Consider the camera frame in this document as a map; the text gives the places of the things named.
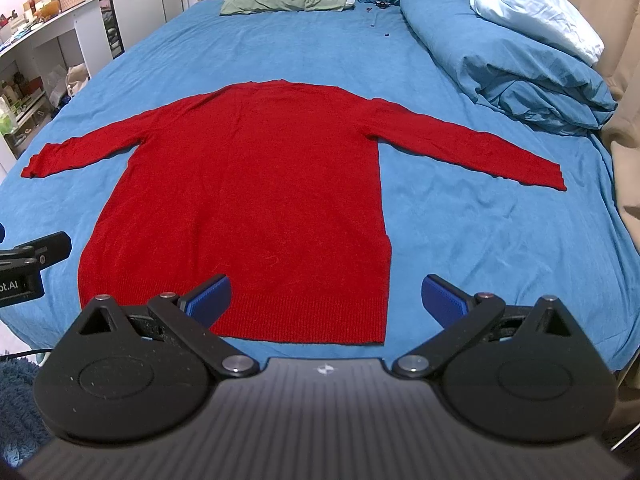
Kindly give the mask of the red knit sweater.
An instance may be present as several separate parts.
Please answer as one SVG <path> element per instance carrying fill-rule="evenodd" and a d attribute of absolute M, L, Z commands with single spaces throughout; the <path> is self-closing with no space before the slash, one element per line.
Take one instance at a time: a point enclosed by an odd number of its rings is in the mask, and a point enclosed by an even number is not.
<path fill-rule="evenodd" d="M 392 246 L 378 144 L 562 190 L 559 165 L 488 132 L 318 84 L 275 80 L 148 110 L 29 159 L 25 178 L 128 165 L 81 253 L 82 302 L 143 304 L 228 276 L 220 336 L 382 344 Z"/>

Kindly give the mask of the blue bed sheet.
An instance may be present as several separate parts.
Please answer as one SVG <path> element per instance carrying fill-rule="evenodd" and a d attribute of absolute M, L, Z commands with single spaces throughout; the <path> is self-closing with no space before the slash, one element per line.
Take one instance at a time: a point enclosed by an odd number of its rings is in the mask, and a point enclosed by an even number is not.
<path fill-rule="evenodd" d="M 216 334 L 273 356 L 391 361 L 439 331 L 425 275 L 558 296 L 613 370 L 639 345 L 639 255 L 608 151 L 473 103 L 400 10 L 179 15 L 108 64 L 1 185 L 6 246 L 72 252 L 2 310 L 51 348 L 93 296 L 228 275 Z"/>

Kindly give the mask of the blue shaggy rug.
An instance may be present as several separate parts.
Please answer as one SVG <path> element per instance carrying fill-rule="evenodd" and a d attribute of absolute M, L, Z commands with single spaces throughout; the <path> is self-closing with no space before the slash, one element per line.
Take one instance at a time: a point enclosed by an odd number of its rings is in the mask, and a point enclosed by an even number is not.
<path fill-rule="evenodd" d="M 1 362 L 1 458 L 17 468 L 50 440 L 34 399 L 40 367 L 29 359 Z"/>

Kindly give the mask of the white desk shelf unit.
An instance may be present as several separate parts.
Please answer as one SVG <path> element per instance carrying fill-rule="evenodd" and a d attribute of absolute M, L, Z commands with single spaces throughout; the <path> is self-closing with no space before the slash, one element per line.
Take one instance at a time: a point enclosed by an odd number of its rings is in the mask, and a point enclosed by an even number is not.
<path fill-rule="evenodd" d="M 64 55 L 60 43 L 61 38 L 70 39 L 70 34 L 75 35 L 81 62 L 85 64 L 90 78 L 112 62 L 112 51 L 107 41 L 99 0 L 86 0 L 34 28 L 3 49 L 1 79 L 8 82 L 6 75 L 11 67 L 15 67 L 27 81 L 40 77 L 46 88 L 44 92 L 50 94 L 46 77 L 58 65 L 72 65 Z"/>

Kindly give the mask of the blue folded duvet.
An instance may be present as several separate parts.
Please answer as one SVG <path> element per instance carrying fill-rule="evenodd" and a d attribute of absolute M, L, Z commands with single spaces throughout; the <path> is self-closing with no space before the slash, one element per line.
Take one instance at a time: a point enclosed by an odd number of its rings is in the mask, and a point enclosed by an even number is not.
<path fill-rule="evenodd" d="M 617 107 L 608 85 L 573 55 L 478 16 L 470 0 L 399 0 L 432 58 L 472 102 L 534 129 L 600 130 Z"/>

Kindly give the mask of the light blue blanket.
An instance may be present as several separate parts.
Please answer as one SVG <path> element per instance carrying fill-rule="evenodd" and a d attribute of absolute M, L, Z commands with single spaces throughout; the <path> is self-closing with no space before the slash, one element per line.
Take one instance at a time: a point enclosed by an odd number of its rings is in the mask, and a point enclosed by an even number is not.
<path fill-rule="evenodd" d="M 596 30 L 568 0 L 470 0 L 485 20 L 596 65 L 605 45 Z"/>

